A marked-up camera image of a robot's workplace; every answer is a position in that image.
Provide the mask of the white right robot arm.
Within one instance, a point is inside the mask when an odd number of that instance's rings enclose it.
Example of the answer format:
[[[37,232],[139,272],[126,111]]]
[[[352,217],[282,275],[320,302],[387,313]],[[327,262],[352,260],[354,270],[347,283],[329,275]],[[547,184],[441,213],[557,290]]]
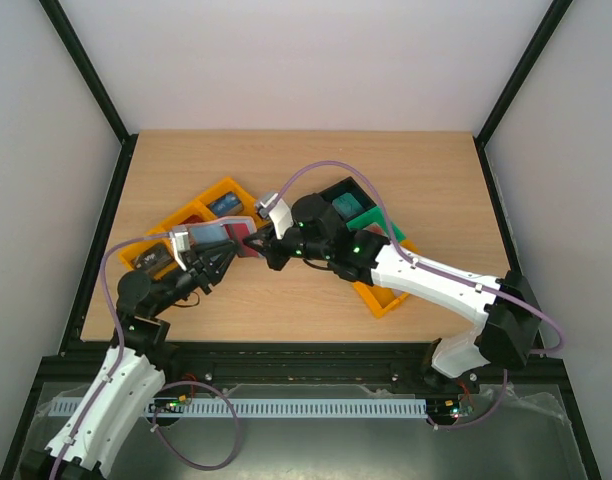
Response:
[[[437,341],[422,379],[441,392],[467,371],[495,365],[523,368],[540,320],[527,279],[516,271],[504,277],[480,275],[432,261],[396,241],[368,230],[351,230],[333,205],[310,194],[288,206],[270,193],[255,204],[267,225],[245,238],[270,269],[292,258],[322,261],[351,283],[394,289],[447,308],[471,322],[470,330]]]

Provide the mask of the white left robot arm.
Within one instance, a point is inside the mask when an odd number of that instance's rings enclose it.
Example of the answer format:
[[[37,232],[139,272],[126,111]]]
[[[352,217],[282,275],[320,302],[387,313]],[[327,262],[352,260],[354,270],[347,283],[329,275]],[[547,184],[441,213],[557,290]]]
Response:
[[[23,479],[106,479],[150,400],[175,378],[176,348],[159,314],[198,291],[210,293],[236,256],[232,240],[190,246],[160,279],[124,274],[110,303],[115,331],[90,387],[66,424],[19,466]]]

